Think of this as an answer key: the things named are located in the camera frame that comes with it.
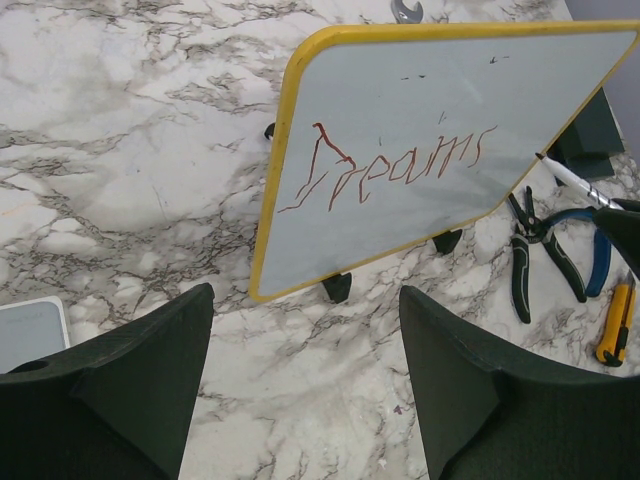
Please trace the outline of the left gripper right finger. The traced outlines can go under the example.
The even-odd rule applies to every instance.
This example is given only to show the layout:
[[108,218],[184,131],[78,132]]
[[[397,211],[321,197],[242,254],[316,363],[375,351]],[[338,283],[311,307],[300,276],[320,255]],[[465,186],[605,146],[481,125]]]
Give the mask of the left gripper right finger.
[[433,479],[635,479],[639,381],[562,364],[415,287],[402,340]]

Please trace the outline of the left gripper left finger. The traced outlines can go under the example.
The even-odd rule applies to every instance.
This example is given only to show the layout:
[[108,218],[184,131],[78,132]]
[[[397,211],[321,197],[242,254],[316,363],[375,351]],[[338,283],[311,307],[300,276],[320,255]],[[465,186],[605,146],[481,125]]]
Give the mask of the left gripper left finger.
[[207,356],[214,290],[1,376],[4,479],[176,479]]

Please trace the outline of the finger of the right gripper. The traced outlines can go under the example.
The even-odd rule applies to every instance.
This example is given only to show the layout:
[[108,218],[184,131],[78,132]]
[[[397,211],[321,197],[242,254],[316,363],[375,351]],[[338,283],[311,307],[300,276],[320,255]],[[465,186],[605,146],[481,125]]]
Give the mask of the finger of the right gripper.
[[601,208],[594,213],[594,223],[636,277],[640,275],[640,213],[639,201],[616,199],[621,210]]

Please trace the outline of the white whiteboard marker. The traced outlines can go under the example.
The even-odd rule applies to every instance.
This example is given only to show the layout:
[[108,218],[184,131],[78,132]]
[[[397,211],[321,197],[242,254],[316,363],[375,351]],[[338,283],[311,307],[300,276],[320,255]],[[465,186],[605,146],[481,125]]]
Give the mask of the white whiteboard marker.
[[610,208],[614,210],[623,209],[623,207],[613,199],[607,197],[587,180],[579,177],[560,162],[555,161],[546,155],[542,155],[541,153],[536,153],[536,157],[557,180],[571,188],[592,206],[596,208]]

